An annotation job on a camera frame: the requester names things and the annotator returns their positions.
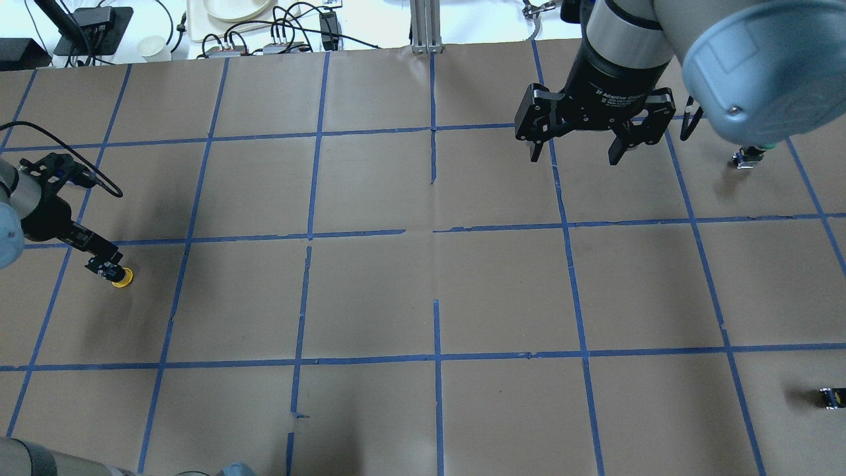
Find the small electronic component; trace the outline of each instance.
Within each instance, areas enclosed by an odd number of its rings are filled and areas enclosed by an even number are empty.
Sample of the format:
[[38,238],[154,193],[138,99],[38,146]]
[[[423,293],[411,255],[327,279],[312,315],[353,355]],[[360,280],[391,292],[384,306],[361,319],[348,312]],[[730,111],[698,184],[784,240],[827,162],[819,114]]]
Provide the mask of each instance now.
[[829,410],[846,408],[846,388],[820,389],[822,405]]

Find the cable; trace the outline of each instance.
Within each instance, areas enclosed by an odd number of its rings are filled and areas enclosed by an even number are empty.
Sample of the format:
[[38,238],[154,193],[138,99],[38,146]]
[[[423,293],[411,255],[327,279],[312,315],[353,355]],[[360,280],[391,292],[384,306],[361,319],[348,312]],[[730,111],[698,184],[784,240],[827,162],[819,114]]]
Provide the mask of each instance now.
[[168,7],[164,6],[164,3],[162,3],[162,0],[154,0],[154,1],[156,3],[158,3],[159,5],[162,5],[162,8],[164,8],[165,13],[168,14],[168,19],[170,20],[170,35],[168,35],[168,40],[166,42],[164,42],[164,44],[169,45],[170,41],[173,39],[173,16],[170,14],[170,10],[168,10]]
[[[248,19],[248,20],[241,21],[241,22],[239,22],[239,23],[236,23],[236,24],[234,24],[234,25],[230,26],[230,27],[229,27],[229,29],[231,30],[231,29],[233,29],[233,28],[235,28],[235,27],[237,27],[237,26],[240,26],[240,25],[249,25],[249,24],[275,25],[276,23],[275,23],[275,22],[272,22],[272,21],[263,20],[263,19]],[[322,30],[312,30],[312,29],[310,29],[310,28],[301,28],[301,27],[299,27],[299,26],[293,26],[293,25],[291,25],[291,24],[290,24],[290,22],[288,22],[288,27],[289,27],[289,28],[294,28],[294,29],[296,29],[296,30],[300,30],[300,31],[309,31],[309,32],[311,32],[311,33],[321,33],[321,34],[323,34],[323,35],[334,36],[334,37],[336,37],[336,38],[346,38],[346,39],[351,40],[351,41],[353,41],[353,42],[356,42],[356,43],[361,43],[362,45],[365,45],[366,47],[371,47],[371,48],[375,48],[375,49],[381,49],[378,45],[374,45],[374,44],[372,44],[372,43],[368,43],[368,42],[365,42],[365,41],[359,40],[358,38],[353,38],[352,36],[342,35],[342,34],[340,34],[340,33],[332,33],[332,32],[330,32],[330,31],[322,31]]]
[[232,43],[232,48],[235,48],[235,40],[232,38],[232,35],[238,35],[238,38],[241,39],[241,43],[244,43],[244,54],[250,54],[250,49],[247,47],[247,41],[240,33],[234,30],[229,33],[229,42]]
[[53,135],[53,134],[52,134],[49,130],[46,130],[46,129],[44,129],[43,127],[41,127],[41,126],[39,126],[39,125],[37,125],[37,124],[32,124],[31,122],[27,122],[27,121],[25,121],[25,120],[14,120],[14,121],[12,121],[12,122],[7,122],[7,123],[6,123],[6,124],[4,124],[4,125],[0,125],[0,131],[2,131],[2,130],[6,130],[6,129],[9,129],[9,128],[11,128],[11,127],[15,127],[16,125],[25,125],[26,127],[30,127],[30,128],[32,128],[32,129],[35,129],[35,130],[37,130],[37,131],[41,132],[43,135],[45,135],[45,136],[47,136],[47,137],[50,137],[50,138],[51,138],[51,139],[53,139],[53,140],[54,140],[54,141],[55,141],[58,145],[60,145],[60,146],[64,147],[64,148],[65,148],[68,152],[70,152],[70,153],[74,154],[74,156],[75,156],[76,158],[78,158],[78,159],[79,159],[82,163],[84,163],[86,167],[88,167],[89,169],[91,169],[91,171],[92,171],[92,172],[94,172],[94,174],[99,175],[99,176],[102,178],[102,181],[98,180],[98,181],[97,181],[97,184],[98,184],[100,187],[102,187],[102,189],[103,189],[103,190],[105,190],[105,191],[109,192],[109,194],[111,194],[111,195],[113,195],[113,196],[115,196],[115,197],[117,197],[117,198],[120,198],[120,197],[124,196],[124,191],[120,190],[120,187],[119,187],[119,186],[117,186],[114,182],[112,182],[112,180],[111,180],[111,179],[109,179],[108,177],[106,177],[106,174],[104,174],[103,172],[101,172],[101,171],[100,171],[100,169],[98,169],[98,168],[96,167],[96,165],[94,165],[93,163],[89,162],[87,158],[82,157],[82,155],[81,155],[79,152],[76,152],[76,151],[74,150],[74,148],[73,148],[73,147],[71,147],[71,146],[69,146],[68,144],[65,144],[64,142],[62,142],[62,140],[61,140],[61,139],[59,139],[58,137],[54,136],[54,135]]
[[47,52],[47,45],[44,44],[44,38],[41,38],[41,32],[38,30],[38,24],[36,24],[35,17],[32,16],[32,12],[30,11],[30,4],[24,0],[24,6],[26,7],[26,13],[30,14],[30,19],[32,20],[32,26],[36,28],[36,35],[38,35],[38,39],[41,40],[41,47],[44,48],[44,52]]
[[170,52],[173,53],[176,51],[176,48],[182,44],[182,36],[185,34],[185,22],[188,21],[188,12],[182,13],[182,20],[179,22],[179,25],[176,25],[176,31],[179,32],[179,36],[176,38],[176,44],[173,45],[173,48],[170,49]]
[[[74,14],[71,13],[70,8],[68,8],[68,5],[64,4],[64,0],[58,0],[58,2],[61,3],[62,6],[64,7],[65,11],[68,12],[68,16],[70,17],[71,20],[74,21],[74,24],[76,25],[76,27],[80,29],[80,34],[82,35],[82,38],[85,40],[85,48],[88,49],[88,59],[86,59],[86,61],[85,61],[85,66],[87,66],[87,65],[91,64],[91,61],[94,58],[93,57],[94,52],[91,51],[91,42],[88,41],[88,36],[85,34],[85,30],[83,30],[82,27],[80,26],[80,22],[76,21],[76,17],[74,17]],[[70,52],[71,53],[74,52],[74,49],[72,47],[71,47]]]
[[206,58],[208,58],[208,55],[206,54],[206,41],[209,39],[209,37],[217,40],[217,45],[220,46],[220,49],[223,49],[223,42],[220,41],[220,36],[217,36],[214,33],[209,33],[208,35],[203,37],[203,42],[201,43],[201,47],[203,48],[203,54],[202,55]]

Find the black cord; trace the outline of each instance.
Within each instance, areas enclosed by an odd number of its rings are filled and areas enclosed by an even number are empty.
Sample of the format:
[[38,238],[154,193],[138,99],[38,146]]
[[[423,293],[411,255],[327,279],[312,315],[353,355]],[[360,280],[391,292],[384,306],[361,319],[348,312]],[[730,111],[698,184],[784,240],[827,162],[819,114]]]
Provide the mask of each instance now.
[[179,25],[176,26],[176,31],[179,32],[179,36],[176,38],[176,44],[173,45],[173,48],[170,49],[170,52],[173,53],[176,51],[176,48],[182,44],[182,35],[185,34],[185,22],[188,20],[188,12],[182,13],[182,21],[179,22]]
[[238,38],[241,39],[241,43],[244,44],[244,54],[250,54],[250,49],[247,47],[247,41],[235,30],[229,32],[229,42],[232,43],[232,47],[235,48],[235,40],[232,38],[232,35],[238,35]]
[[55,141],[58,145],[60,145],[60,146],[64,147],[64,148],[65,148],[68,152],[70,152],[70,153],[74,154],[74,156],[75,156],[76,158],[78,158],[78,159],[79,159],[82,163],[84,163],[86,167],[88,167],[89,169],[91,169],[91,171],[92,171],[92,172],[94,172],[96,175],[99,175],[99,176],[102,178],[102,181],[98,180],[98,181],[97,181],[97,184],[98,184],[100,187],[102,187],[102,189],[103,189],[103,190],[105,190],[105,191],[109,192],[109,194],[111,194],[111,195],[113,195],[113,196],[115,196],[115,197],[117,197],[117,198],[120,198],[121,196],[124,196],[124,191],[120,190],[120,187],[119,187],[119,186],[117,186],[114,182],[112,182],[112,180],[111,180],[111,179],[109,179],[108,177],[106,177],[106,175],[105,175],[103,172],[101,172],[101,171],[100,171],[100,169],[98,169],[98,168],[96,167],[96,165],[94,165],[93,163],[89,162],[89,161],[88,161],[88,159],[86,159],[86,158],[82,157],[82,155],[81,155],[79,152],[76,152],[76,151],[74,150],[74,148],[73,148],[73,147],[71,147],[71,146],[69,146],[68,144],[65,144],[64,142],[62,142],[62,140],[61,140],[61,139],[59,139],[58,137],[54,136],[54,135],[53,135],[53,134],[52,134],[49,130],[46,130],[46,129],[44,129],[43,127],[41,127],[41,126],[39,126],[39,125],[37,125],[37,124],[32,124],[31,122],[27,122],[27,121],[25,121],[25,120],[14,120],[14,121],[12,121],[12,122],[7,122],[7,123],[6,123],[6,124],[4,124],[4,125],[0,125],[0,130],[6,130],[6,129],[9,129],[9,128],[11,128],[11,127],[15,127],[16,125],[25,125],[26,127],[30,127],[30,128],[32,128],[32,129],[35,129],[35,130],[37,130],[37,131],[41,132],[43,135],[45,135],[45,136],[47,136],[47,137],[50,137],[50,138],[51,138],[51,139],[53,139],[53,140],[54,140],[54,141]]
[[162,0],[154,0],[154,1],[156,3],[158,3],[159,5],[162,5],[162,8],[164,8],[165,13],[168,14],[168,19],[170,20],[170,35],[168,35],[168,40],[164,44],[169,45],[170,41],[173,39],[173,28],[174,28],[173,27],[173,16],[170,14],[170,10],[168,10],[168,7],[164,6],[164,3],[162,3]]
[[36,19],[32,16],[32,12],[30,11],[30,4],[26,0],[24,0],[24,6],[26,7],[26,13],[30,14],[32,26],[36,28],[36,35],[38,35],[38,39],[41,40],[41,47],[44,48],[44,51],[46,52],[47,45],[44,43],[44,38],[41,38],[41,32],[38,30],[38,24],[36,24]]
[[[82,38],[85,40],[85,47],[88,49],[88,59],[86,59],[86,61],[85,61],[85,66],[87,66],[87,65],[91,64],[91,61],[94,58],[94,52],[91,51],[91,42],[88,41],[88,36],[85,34],[85,31],[80,26],[80,22],[76,21],[76,17],[74,17],[74,14],[70,11],[70,8],[68,8],[68,5],[64,4],[64,0],[58,0],[58,2],[61,3],[62,6],[64,7],[64,9],[68,12],[68,16],[70,16],[70,19],[74,21],[74,24],[76,25],[76,27],[80,29],[80,34],[82,35]],[[70,52],[71,53],[74,52],[73,47],[71,47]]]
[[206,58],[208,58],[208,55],[206,54],[206,41],[209,38],[214,38],[215,40],[217,40],[217,45],[220,46],[220,49],[223,49],[223,42],[220,41],[220,36],[217,36],[214,33],[209,33],[208,35],[203,37],[203,42],[201,43],[201,47],[203,48],[203,56]]
[[699,106],[693,115],[693,119],[691,120],[689,109],[693,106],[693,102],[694,98],[692,96],[688,96],[688,102],[684,108],[684,118],[682,119],[682,133],[679,136],[679,139],[682,141],[687,141],[690,138],[690,135],[693,134],[696,126],[699,124],[700,119],[702,119],[702,115],[705,113],[705,111],[702,110],[702,106]]
[[[249,25],[249,24],[275,25],[275,24],[276,24],[276,22],[267,21],[267,20],[263,20],[263,19],[248,19],[248,20],[241,21],[241,22],[239,22],[239,23],[236,23],[236,24],[234,24],[234,25],[230,26],[230,27],[229,27],[229,29],[231,30],[231,29],[233,29],[233,28],[235,28],[235,27],[237,27],[237,26],[241,26],[241,25]],[[342,35],[342,34],[340,34],[340,33],[332,33],[332,32],[330,32],[330,31],[321,31],[321,30],[312,30],[312,29],[310,29],[310,28],[301,28],[301,27],[299,27],[299,26],[292,26],[292,25],[290,24],[290,22],[288,22],[288,27],[289,27],[289,28],[294,28],[294,29],[296,29],[296,30],[301,30],[301,31],[309,31],[309,32],[311,32],[311,33],[321,33],[321,34],[323,34],[323,35],[334,36],[334,37],[336,37],[336,38],[346,38],[346,39],[351,40],[351,41],[353,41],[353,42],[361,43],[362,45],[365,45],[366,47],[371,47],[371,48],[375,48],[375,49],[381,49],[378,45],[374,45],[374,44],[372,44],[372,43],[364,42],[364,41],[362,41],[362,40],[359,40],[358,38],[353,38],[352,36]]]

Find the black cable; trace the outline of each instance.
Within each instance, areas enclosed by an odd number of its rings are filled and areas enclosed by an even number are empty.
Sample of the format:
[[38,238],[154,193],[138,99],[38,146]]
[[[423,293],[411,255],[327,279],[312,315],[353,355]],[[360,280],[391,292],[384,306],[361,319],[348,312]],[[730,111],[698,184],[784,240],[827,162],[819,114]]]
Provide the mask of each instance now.
[[684,118],[682,119],[682,133],[679,136],[679,139],[682,141],[687,141],[690,138],[690,135],[693,134],[696,126],[699,124],[700,119],[702,119],[702,115],[705,113],[705,111],[702,110],[702,106],[699,106],[693,115],[693,120],[691,120],[689,109],[693,106],[693,102],[694,98],[692,96],[688,96],[688,102],[684,108]]
[[[275,23],[275,22],[272,22],[272,21],[263,20],[263,19],[248,19],[248,20],[241,21],[241,22],[239,22],[239,23],[236,23],[236,24],[234,24],[234,25],[230,26],[230,27],[229,27],[229,29],[231,30],[231,29],[233,29],[233,28],[235,28],[235,27],[237,27],[237,26],[240,26],[240,25],[249,25],[249,24],[275,25],[276,23]],[[309,31],[309,32],[311,32],[311,33],[321,33],[321,34],[323,34],[323,35],[334,36],[334,37],[336,37],[336,38],[346,38],[346,39],[351,40],[351,41],[353,41],[353,42],[356,42],[356,43],[361,43],[362,45],[365,45],[366,47],[371,47],[371,48],[375,48],[375,49],[382,49],[382,48],[381,48],[381,47],[379,47],[378,45],[374,45],[374,44],[372,44],[372,43],[364,42],[364,41],[362,41],[362,40],[359,40],[358,38],[353,38],[352,36],[342,35],[342,34],[340,34],[340,33],[332,33],[332,32],[330,32],[330,31],[321,31],[321,30],[312,30],[312,29],[310,29],[310,28],[301,28],[301,27],[299,27],[299,26],[292,26],[292,25],[290,24],[290,22],[288,22],[288,27],[289,27],[289,28],[294,28],[294,29],[296,29],[296,30],[301,30],[301,31]]]
[[47,51],[47,45],[44,43],[44,38],[41,38],[41,32],[38,30],[38,24],[36,24],[35,17],[32,16],[32,12],[30,11],[30,4],[24,0],[24,6],[26,7],[26,13],[30,14],[30,19],[32,20],[32,26],[36,28],[36,35],[38,35],[38,39],[41,40],[41,47],[44,48],[44,51]]
[[80,26],[80,22],[76,21],[76,17],[74,17],[74,14],[70,11],[70,8],[68,8],[68,5],[64,4],[64,0],[58,0],[58,2],[61,3],[62,6],[64,7],[65,11],[68,12],[68,16],[70,16],[70,19],[74,21],[74,24],[76,25],[76,27],[80,29],[80,34],[82,35],[82,39],[85,40],[85,48],[88,49],[88,59],[86,59],[86,61],[85,61],[85,66],[87,66],[87,65],[91,64],[91,61],[94,58],[94,52],[91,51],[91,42],[88,41],[88,36],[85,34],[85,30],[83,30],[82,26]]
[[209,33],[208,35],[203,37],[203,42],[201,43],[201,47],[203,48],[203,56],[205,56],[206,58],[208,58],[208,55],[206,54],[206,41],[208,41],[210,37],[217,40],[217,45],[220,46],[220,49],[223,49],[223,42],[220,41],[220,36],[217,36],[214,33]]
[[164,6],[164,3],[162,3],[162,0],[154,0],[154,1],[156,3],[158,3],[159,5],[162,5],[162,8],[164,8],[165,13],[168,14],[168,19],[170,20],[170,35],[168,35],[168,40],[164,44],[169,45],[170,41],[173,39],[173,29],[174,29],[173,16],[170,14],[170,10],[168,10],[168,7]]
[[176,48],[182,44],[182,36],[185,34],[185,21],[188,20],[188,12],[182,13],[182,21],[179,22],[179,25],[176,26],[176,31],[179,32],[179,36],[176,38],[176,44],[173,45],[173,48],[170,49],[170,52],[173,53],[176,51]]
[[290,26],[290,27],[291,27],[291,31],[296,31],[296,30],[294,29],[294,24],[293,24],[293,23],[291,23],[290,21],[288,21],[288,17],[291,17],[291,19],[292,19],[293,21],[297,22],[297,26],[298,26],[298,27],[299,27],[299,28],[303,31],[303,36],[305,36],[305,44],[309,46],[309,49],[310,49],[311,51],[314,51],[314,48],[313,48],[313,47],[311,47],[311,40],[309,40],[309,36],[308,36],[308,35],[306,35],[306,34],[305,34],[305,30],[303,30],[303,24],[301,24],[301,23],[299,22],[299,16],[294,16],[294,15],[292,15],[292,14],[291,14],[291,11],[290,11],[290,8],[286,9],[286,8],[282,8],[282,7],[280,7],[280,6],[278,6],[278,5],[277,5],[277,6],[273,7],[273,17],[274,17],[274,18],[276,18],[276,9],[277,9],[277,8],[279,8],[280,10],[282,10],[282,11],[285,13],[285,16],[283,16],[283,17],[282,17],[282,20],[283,20],[283,32],[284,32],[284,30],[285,30],[284,25],[285,25],[286,23],[288,24],[288,26]]
[[88,167],[89,169],[91,169],[91,171],[92,171],[92,172],[94,172],[94,174],[96,174],[96,175],[100,176],[100,177],[102,178],[102,181],[99,181],[99,180],[98,180],[98,181],[97,181],[97,184],[98,184],[100,187],[102,187],[102,189],[103,189],[103,190],[105,190],[105,191],[109,192],[109,194],[111,194],[111,195],[113,195],[113,196],[115,196],[115,197],[117,197],[117,198],[120,198],[120,197],[124,196],[124,191],[120,190],[120,187],[119,187],[119,186],[117,186],[114,182],[112,182],[112,180],[111,180],[111,179],[109,179],[108,177],[106,177],[106,174],[104,174],[103,172],[101,172],[101,171],[100,171],[100,169],[98,169],[98,168],[96,167],[96,165],[94,165],[93,163],[89,162],[87,158],[82,157],[82,155],[81,155],[79,152],[76,152],[76,151],[74,150],[74,148],[73,148],[73,147],[71,147],[71,146],[69,146],[68,144],[65,144],[64,142],[62,142],[62,140],[61,140],[61,139],[59,139],[58,137],[54,136],[54,135],[53,135],[53,134],[52,134],[49,130],[46,130],[46,129],[44,129],[43,127],[41,127],[41,126],[39,126],[39,125],[37,125],[37,124],[32,124],[31,122],[27,122],[27,121],[25,121],[25,120],[14,120],[14,121],[12,121],[12,122],[7,122],[7,123],[6,123],[6,124],[4,124],[4,125],[0,125],[0,131],[2,131],[2,130],[6,130],[6,129],[9,129],[9,128],[11,128],[11,127],[15,127],[16,125],[25,125],[26,127],[30,127],[30,128],[32,128],[32,129],[35,129],[35,130],[37,130],[37,131],[41,132],[43,135],[45,135],[45,136],[47,136],[47,137],[50,137],[50,138],[51,138],[51,139],[53,139],[53,140],[54,140],[54,141],[55,141],[58,145],[60,145],[60,146],[64,147],[64,148],[65,148],[68,152],[70,152],[70,153],[74,154],[74,156],[75,156],[76,158],[78,158],[78,159],[79,159],[82,163],[84,163],[86,167]]
[[229,42],[232,43],[232,48],[235,48],[235,40],[232,38],[232,35],[238,35],[238,38],[241,39],[241,43],[244,43],[244,54],[250,54],[250,49],[247,47],[247,41],[235,30],[229,32]]

